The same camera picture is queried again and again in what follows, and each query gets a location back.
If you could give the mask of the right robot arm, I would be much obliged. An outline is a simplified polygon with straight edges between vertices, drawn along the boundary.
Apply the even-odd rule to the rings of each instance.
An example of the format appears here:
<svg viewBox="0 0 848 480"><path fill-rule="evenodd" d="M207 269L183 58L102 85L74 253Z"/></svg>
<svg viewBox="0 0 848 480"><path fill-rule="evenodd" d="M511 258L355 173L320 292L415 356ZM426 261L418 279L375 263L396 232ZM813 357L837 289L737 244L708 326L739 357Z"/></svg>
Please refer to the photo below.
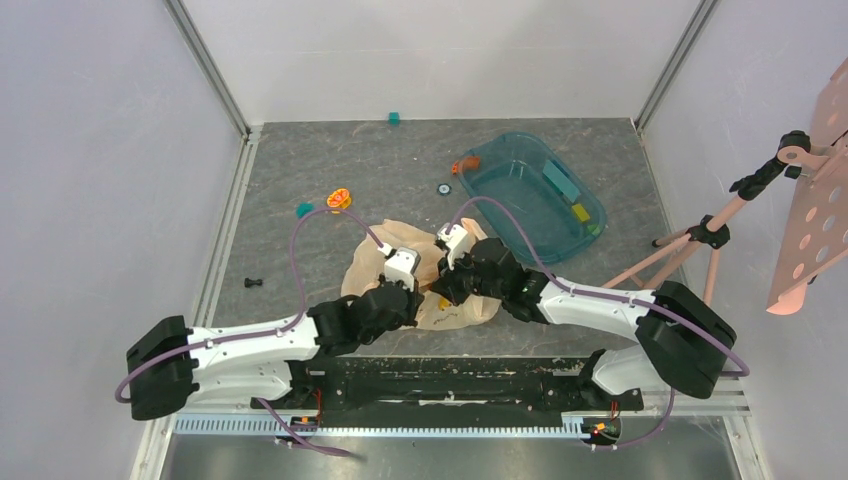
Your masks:
<svg viewBox="0 0 848 480"><path fill-rule="evenodd" d="M601 349L577 382L580 400L602 408L636 388L665 385L696 399L712 396L737 335L687 286L665 281L655 290L617 290L569 282L519 263L498 239L438 263L434 293L454 305L471 296L500 301L515 319L580 326L632 341Z"/></svg>

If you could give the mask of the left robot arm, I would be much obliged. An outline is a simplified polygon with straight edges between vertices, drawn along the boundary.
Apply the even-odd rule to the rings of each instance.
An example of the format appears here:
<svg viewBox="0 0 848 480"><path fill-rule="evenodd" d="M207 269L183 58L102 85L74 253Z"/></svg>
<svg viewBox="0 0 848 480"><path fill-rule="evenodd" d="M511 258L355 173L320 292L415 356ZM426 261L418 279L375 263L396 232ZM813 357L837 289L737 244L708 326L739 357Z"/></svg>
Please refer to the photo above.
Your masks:
<svg viewBox="0 0 848 480"><path fill-rule="evenodd" d="M115 398L129 405L136 421L212 400L281 399L302 407L314 394L305 362L350 354L386 332L416 325L423 300L416 285L381 277L360 296L261 324L191 328L181 315L167 317L128 349L128 374Z"/></svg>

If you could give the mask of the orange plastic bag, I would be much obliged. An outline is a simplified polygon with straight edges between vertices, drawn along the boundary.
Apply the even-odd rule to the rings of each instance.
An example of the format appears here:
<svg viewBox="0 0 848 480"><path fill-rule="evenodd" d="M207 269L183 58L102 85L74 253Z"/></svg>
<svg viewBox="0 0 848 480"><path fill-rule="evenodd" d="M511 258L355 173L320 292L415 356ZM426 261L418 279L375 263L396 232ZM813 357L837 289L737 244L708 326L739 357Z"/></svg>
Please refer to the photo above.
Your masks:
<svg viewBox="0 0 848 480"><path fill-rule="evenodd" d="M378 238L393 246L406 247L419 253L421 260L415 272L419 290L424 295L415 320L420 330L455 330L483 324L491 320L501 308L496 299L471 295L459 306L431 292L429 287L437 278L437 264L444 252L436 245L436 236L410 224L386 220L374 225L372 230ZM353 260L347 269L340 294L362 295L378 283L383 272L384 256L378 251L371 237L366 237L355 249Z"/></svg>

